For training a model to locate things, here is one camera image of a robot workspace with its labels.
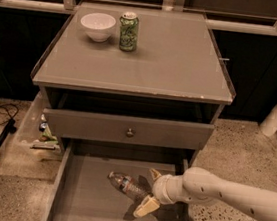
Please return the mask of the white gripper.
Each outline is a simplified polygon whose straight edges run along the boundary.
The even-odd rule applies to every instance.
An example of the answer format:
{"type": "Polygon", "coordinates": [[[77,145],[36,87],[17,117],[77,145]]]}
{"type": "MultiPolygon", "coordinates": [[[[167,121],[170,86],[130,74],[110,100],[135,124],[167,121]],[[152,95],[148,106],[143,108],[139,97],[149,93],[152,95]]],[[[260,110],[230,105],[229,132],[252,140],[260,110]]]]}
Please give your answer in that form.
{"type": "Polygon", "coordinates": [[[183,176],[162,175],[156,169],[149,170],[154,181],[152,185],[153,195],[147,195],[133,212],[135,218],[142,218],[160,208],[160,204],[183,203],[191,200],[191,195],[183,186],[183,176]]]}

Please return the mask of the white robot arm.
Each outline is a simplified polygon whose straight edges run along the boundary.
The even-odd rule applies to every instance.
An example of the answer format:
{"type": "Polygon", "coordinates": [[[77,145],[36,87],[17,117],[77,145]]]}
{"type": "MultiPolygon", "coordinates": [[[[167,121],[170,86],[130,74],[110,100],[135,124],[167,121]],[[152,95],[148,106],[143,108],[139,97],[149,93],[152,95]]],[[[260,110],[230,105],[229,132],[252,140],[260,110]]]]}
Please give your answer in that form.
{"type": "Polygon", "coordinates": [[[255,221],[277,221],[277,192],[227,181],[201,167],[190,167],[180,176],[162,175],[155,169],[150,172],[153,196],[147,196],[138,205],[135,217],[144,217],[163,204],[207,206],[222,201],[255,221]]]}

